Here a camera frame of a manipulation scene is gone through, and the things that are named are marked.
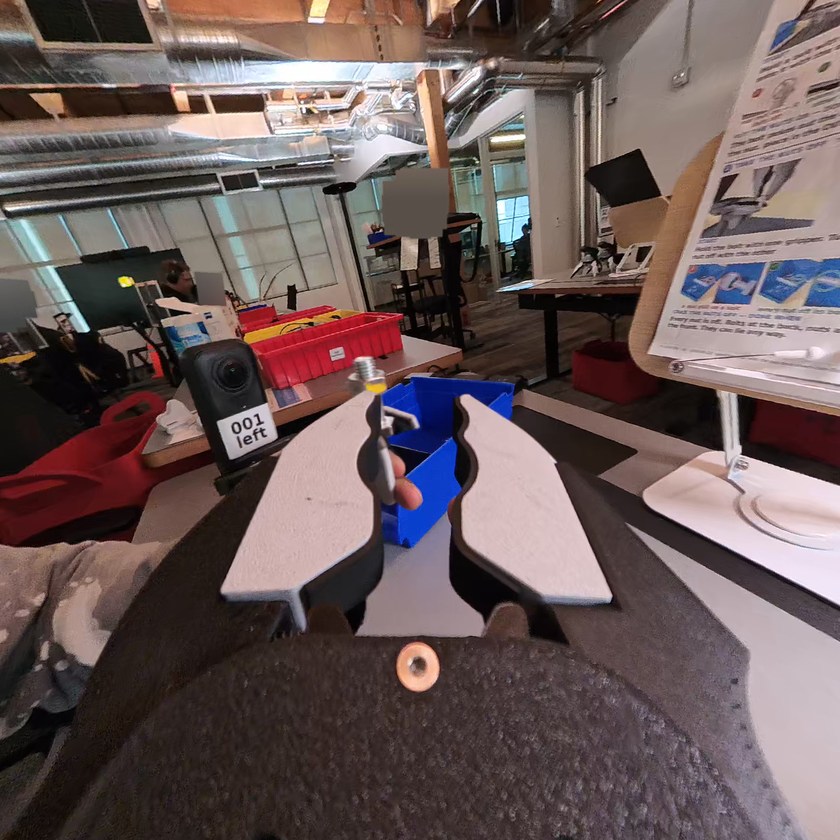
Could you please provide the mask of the white stand rod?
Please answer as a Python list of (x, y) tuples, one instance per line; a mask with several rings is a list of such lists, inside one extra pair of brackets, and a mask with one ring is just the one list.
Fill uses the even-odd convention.
[(742, 481), (749, 469), (749, 460), (742, 453), (739, 395), (716, 390), (716, 396), (727, 481), (740, 492), (744, 492)]

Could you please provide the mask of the ceiling vent grille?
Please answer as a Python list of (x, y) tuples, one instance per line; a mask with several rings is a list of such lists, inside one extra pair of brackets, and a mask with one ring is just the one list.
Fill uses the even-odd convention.
[(22, 5), (49, 49), (157, 49), (146, 2), (24, 1)]

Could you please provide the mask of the black wall screen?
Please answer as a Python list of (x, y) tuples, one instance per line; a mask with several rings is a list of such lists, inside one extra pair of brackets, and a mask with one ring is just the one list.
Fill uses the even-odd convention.
[(57, 274), (89, 329), (135, 325), (147, 329), (153, 321), (138, 285), (155, 282), (160, 286), (164, 263), (183, 259), (178, 248), (124, 248), (84, 255), (79, 263), (58, 267)]

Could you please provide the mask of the white tissue box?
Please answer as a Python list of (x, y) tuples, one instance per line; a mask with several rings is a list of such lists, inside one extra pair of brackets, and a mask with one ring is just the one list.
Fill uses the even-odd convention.
[(164, 318), (180, 316), (186, 313), (200, 313), (203, 315), (206, 328), (213, 339), (212, 342), (218, 340), (238, 340), (242, 337), (235, 312), (228, 305), (203, 306), (197, 303), (184, 303), (173, 298), (158, 298), (154, 303), (158, 308), (174, 313)]

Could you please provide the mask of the black rectangular device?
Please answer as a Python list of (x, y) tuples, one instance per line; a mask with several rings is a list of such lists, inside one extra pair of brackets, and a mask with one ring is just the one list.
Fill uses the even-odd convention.
[(519, 375), (509, 374), (482, 374), (474, 371), (427, 371), (415, 372), (406, 376), (406, 381), (409, 380), (442, 380), (445, 382), (466, 382), (470, 383), (470, 388), (477, 392), (509, 392), (511, 394), (519, 393), (523, 386), (527, 384), (527, 380)]

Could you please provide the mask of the blue plastic bin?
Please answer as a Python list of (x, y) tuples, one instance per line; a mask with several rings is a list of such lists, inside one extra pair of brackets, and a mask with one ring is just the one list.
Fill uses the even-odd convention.
[(408, 511), (394, 504), (382, 508), (384, 541), (412, 548), (443, 517), (459, 493), (455, 477), (457, 444), (453, 440), (455, 399), (475, 397), (491, 410), (511, 418), (514, 394), (477, 392), (470, 383), (409, 380), (384, 394), (383, 403), (414, 414), (420, 428), (391, 437), (391, 447), (406, 465), (407, 478), (420, 489), (423, 504)]

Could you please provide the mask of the wooden support post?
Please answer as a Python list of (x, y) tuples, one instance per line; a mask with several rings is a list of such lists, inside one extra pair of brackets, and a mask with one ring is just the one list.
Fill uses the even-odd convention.
[(422, 114), (429, 163), (435, 169), (446, 171), (448, 176), (448, 210), (450, 213), (454, 213), (457, 206), (454, 181), (450, 170), (440, 71), (435, 69), (421, 70), (416, 78), (416, 90)]

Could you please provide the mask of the wooden desk black legs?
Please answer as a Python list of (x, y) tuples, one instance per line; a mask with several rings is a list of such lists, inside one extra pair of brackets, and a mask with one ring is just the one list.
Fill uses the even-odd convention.
[(558, 380), (572, 372), (571, 368), (561, 369), (559, 313), (598, 315), (608, 324), (610, 341), (614, 342), (617, 323), (634, 315), (643, 285), (642, 278), (572, 277), (525, 280), (501, 287), (500, 294), (518, 299), (519, 309), (542, 313), (545, 372), (529, 380), (528, 385)]

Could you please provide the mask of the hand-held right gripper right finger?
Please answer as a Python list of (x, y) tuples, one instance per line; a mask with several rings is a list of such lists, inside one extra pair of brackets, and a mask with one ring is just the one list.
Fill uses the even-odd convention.
[(472, 395), (454, 404), (453, 545), (525, 602), (596, 606), (613, 593), (551, 454)]

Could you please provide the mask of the wooden edged table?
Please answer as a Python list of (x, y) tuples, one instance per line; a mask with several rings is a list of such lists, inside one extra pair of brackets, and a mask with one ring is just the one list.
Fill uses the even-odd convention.
[[(405, 337), (403, 348), (377, 359), (386, 385), (391, 387), (403, 382), (414, 373), (430, 373), (433, 369), (446, 370), (463, 360), (462, 351), (445, 344)], [(293, 421), (328, 411), (350, 398), (350, 367), (291, 388), (266, 389), (266, 400), (275, 424), (286, 426)], [(151, 468), (168, 466), (174, 462), (200, 455), (210, 450), (204, 434), (194, 434), (173, 441), (172, 436), (156, 428), (143, 447), (142, 460)]]

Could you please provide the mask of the person's left forearm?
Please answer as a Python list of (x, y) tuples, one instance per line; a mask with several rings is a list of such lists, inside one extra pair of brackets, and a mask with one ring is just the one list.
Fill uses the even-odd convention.
[(74, 709), (112, 632), (173, 541), (1, 547), (1, 739)]

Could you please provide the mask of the small wooden board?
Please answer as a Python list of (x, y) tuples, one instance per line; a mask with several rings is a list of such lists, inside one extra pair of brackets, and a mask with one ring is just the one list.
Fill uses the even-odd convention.
[(655, 242), (668, 210), (668, 196), (611, 207), (608, 221), (616, 246), (628, 249), (631, 245)]

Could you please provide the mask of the black silver desk tools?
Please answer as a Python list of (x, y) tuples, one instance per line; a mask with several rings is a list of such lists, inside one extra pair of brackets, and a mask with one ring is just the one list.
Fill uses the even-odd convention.
[(580, 261), (571, 277), (600, 277), (614, 272), (617, 266), (617, 247), (613, 243), (601, 242), (595, 246), (582, 246)]

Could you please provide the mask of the yellow plastic bin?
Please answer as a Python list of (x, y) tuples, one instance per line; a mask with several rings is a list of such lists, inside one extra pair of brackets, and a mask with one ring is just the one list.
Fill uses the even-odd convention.
[(255, 329), (244, 332), (244, 340), (249, 344), (255, 344), (360, 314), (365, 314), (365, 312), (331, 307), (297, 311), (279, 317), (273, 322), (255, 324)]

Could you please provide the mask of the large black panel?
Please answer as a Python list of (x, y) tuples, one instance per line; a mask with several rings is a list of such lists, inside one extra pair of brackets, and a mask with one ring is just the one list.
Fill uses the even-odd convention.
[(1, 477), (17, 474), (82, 430), (73, 416), (1, 365)]

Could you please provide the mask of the blue white wipes canister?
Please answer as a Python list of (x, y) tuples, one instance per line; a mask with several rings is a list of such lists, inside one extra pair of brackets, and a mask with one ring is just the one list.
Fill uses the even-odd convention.
[(177, 358), (187, 350), (213, 340), (200, 313), (163, 318), (161, 327)]

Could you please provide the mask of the white charging dock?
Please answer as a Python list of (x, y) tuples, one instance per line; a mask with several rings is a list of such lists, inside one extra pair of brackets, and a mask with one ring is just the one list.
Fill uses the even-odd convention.
[(203, 436), (203, 425), (197, 411), (183, 402), (170, 399), (164, 411), (155, 418), (156, 429), (163, 435), (164, 445), (170, 446)]

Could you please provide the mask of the printed instruction poster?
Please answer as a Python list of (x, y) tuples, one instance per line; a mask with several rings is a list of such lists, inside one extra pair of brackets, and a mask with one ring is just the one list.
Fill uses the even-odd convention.
[(649, 351), (838, 404), (839, 7), (775, 2)]

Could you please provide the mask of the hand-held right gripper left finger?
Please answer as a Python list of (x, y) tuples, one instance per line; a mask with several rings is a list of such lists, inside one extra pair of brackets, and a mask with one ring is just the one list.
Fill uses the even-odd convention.
[(351, 397), (281, 451), (221, 585), (231, 603), (282, 602), (297, 629), (318, 606), (357, 628), (384, 568), (382, 399)]

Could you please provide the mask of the small black panel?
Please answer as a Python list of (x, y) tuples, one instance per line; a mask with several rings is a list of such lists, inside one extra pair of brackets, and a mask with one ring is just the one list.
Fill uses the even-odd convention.
[(641, 149), (595, 164), (585, 171), (584, 179), (610, 208), (662, 196)]

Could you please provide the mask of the slim silver ventilation duct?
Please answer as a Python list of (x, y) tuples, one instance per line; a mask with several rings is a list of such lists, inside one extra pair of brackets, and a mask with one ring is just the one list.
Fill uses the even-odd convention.
[[(337, 173), (331, 165), (288, 166), (257, 171), (262, 190), (321, 186), (337, 179)], [(208, 196), (225, 196), (220, 189), (217, 174), (5, 194), (2, 195), (1, 208), (5, 217), (19, 218)]]

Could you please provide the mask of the black jacket yellow print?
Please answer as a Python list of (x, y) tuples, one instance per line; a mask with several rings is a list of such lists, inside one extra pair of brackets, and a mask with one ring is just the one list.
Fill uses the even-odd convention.
[(79, 332), (70, 313), (53, 316), (56, 327), (43, 329), (46, 346), (40, 351), (54, 382), (62, 385), (79, 406), (97, 406), (98, 400), (120, 392), (130, 383), (123, 354), (108, 344), (100, 332)]

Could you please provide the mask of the red box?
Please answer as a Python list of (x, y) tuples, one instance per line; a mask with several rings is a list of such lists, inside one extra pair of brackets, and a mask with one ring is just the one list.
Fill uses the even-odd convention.
[(757, 401), (749, 441), (839, 467), (839, 416)]
[(626, 342), (594, 340), (572, 353), (572, 385), (611, 403), (630, 404), (655, 396), (658, 379), (642, 371)]

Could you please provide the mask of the black standing desk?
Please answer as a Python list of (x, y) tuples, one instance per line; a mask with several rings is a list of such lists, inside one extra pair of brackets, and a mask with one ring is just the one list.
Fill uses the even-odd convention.
[(442, 341), (458, 350), (476, 346), (466, 309), (466, 283), (477, 278), (482, 221), (476, 213), (452, 213), (441, 237), (403, 246), (405, 238), (376, 234), (368, 249), (376, 257), (416, 256), (416, 267), (395, 267), (393, 307), (401, 331), (419, 340)]

